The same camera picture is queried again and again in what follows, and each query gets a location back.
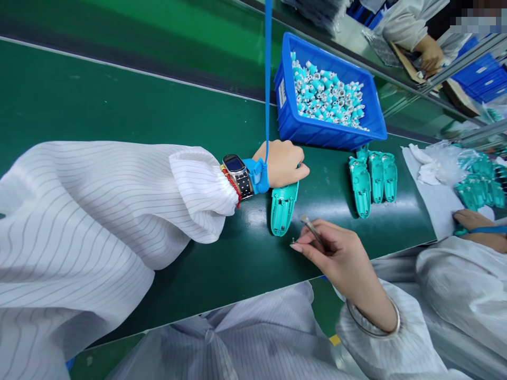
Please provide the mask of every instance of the label on bin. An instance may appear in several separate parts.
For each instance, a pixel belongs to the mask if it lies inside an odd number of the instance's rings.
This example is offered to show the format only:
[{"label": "label on bin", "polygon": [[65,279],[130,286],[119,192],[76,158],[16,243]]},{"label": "label on bin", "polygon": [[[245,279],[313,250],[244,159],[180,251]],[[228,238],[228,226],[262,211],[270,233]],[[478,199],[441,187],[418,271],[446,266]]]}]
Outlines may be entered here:
[{"label": "label on bin", "polygon": [[282,108],[287,100],[287,97],[285,96],[285,80],[283,78],[278,86],[278,99],[280,99],[280,108]]}]

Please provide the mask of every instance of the clear plastic bag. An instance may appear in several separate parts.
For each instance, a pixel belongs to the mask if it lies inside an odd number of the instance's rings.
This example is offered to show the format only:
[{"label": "clear plastic bag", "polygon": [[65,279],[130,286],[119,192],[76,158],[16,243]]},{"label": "clear plastic bag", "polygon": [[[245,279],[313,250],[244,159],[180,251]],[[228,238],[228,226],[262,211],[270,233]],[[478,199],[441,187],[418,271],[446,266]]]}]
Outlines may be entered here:
[{"label": "clear plastic bag", "polygon": [[433,161],[431,171],[444,185],[454,186],[463,181],[469,174],[468,168],[476,162],[480,155],[473,149],[464,149],[444,140],[424,149]]}]

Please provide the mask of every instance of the blue crate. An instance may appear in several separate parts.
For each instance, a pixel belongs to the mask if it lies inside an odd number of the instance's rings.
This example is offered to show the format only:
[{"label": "blue crate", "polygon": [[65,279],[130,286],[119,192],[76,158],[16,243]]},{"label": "blue crate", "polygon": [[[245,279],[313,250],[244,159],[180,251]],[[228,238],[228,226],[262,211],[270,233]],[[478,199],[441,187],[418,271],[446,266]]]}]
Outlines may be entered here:
[{"label": "blue crate", "polygon": [[467,86],[467,90],[475,94],[489,93],[494,88],[507,86],[507,72],[499,68],[491,72],[486,78]]},{"label": "blue crate", "polygon": [[[323,120],[300,116],[296,105],[296,87],[292,71],[290,52],[295,51],[301,66],[312,62],[319,70],[330,70],[338,74],[345,83],[364,83],[362,88],[364,117],[360,124],[370,131],[362,131],[332,124]],[[278,130],[283,140],[298,143],[354,150],[373,140],[386,140],[386,123],[380,108],[377,88],[373,76],[366,70],[346,62],[294,34],[285,33],[281,47],[281,62],[275,75],[275,92],[278,108]]]},{"label": "blue crate", "polygon": [[495,58],[488,53],[459,71],[453,79],[467,88],[480,81],[488,82],[490,76],[498,72],[500,68]]},{"label": "blue crate", "polygon": [[487,91],[482,93],[468,92],[473,99],[478,101],[479,103],[489,103],[490,101],[498,98],[501,95],[505,95],[507,93],[507,83],[502,83],[497,86],[489,88]]}]

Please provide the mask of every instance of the hand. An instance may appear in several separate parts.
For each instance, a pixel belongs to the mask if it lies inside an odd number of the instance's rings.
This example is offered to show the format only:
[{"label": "hand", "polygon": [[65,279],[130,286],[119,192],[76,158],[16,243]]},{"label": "hand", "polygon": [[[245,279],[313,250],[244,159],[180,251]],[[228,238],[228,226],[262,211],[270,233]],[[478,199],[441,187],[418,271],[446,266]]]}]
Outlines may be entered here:
[{"label": "hand", "polygon": [[[255,161],[266,159],[266,142],[260,146],[253,156]],[[270,141],[268,155],[268,179],[272,188],[284,187],[300,181],[310,174],[308,166],[303,164],[305,154],[303,149],[294,146],[292,142]]]},{"label": "hand", "polygon": [[[467,230],[480,227],[493,227],[495,225],[493,221],[489,220],[484,215],[472,210],[459,210],[454,213],[453,217]],[[473,233],[463,236],[463,239],[485,245],[499,253],[507,252],[507,239],[505,238],[505,234]]]},{"label": "hand", "polygon": [[415,47],[415,50],[422,53],[421,69],[436,74],[434,71],[442,65],[444,59],[444,52],[438,43],[426,35]]},{"label": "hand", "polygon": [[481,213],[468,209],[456,211],[453,214],[453,217],[467,230],[473,230],[480,227],[493,227],[495,225],[493,221],[490,221]]},{"label": "hand", "polygon": [[433,70],[426,71],[424,74],[424,79],[428,79],[433,77],[435,74],[438,74],[440,71],[442,71],[444,68],[435,68]]},{"label": "hand", "polygon": [[312,261],[375,326],[393,331],[397,324],[396,311],[357,234],[321,219],[313,225],[330,251],[324,254],[310,245],[315,236],[307,227],[303,227],[301,236],[291,247]]}]

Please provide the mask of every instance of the watch face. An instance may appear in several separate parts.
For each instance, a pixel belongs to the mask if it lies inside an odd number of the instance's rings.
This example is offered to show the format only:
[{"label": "watch face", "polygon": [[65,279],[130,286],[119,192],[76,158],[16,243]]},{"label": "watch face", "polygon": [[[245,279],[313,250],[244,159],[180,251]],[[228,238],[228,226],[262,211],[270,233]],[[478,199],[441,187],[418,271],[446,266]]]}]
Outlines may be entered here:
[{"label": "watch face", "polygon": [[223,164],[230,172],[241,172],[245,170],[245,164],[236,155],[227,155],[223,158]]}]

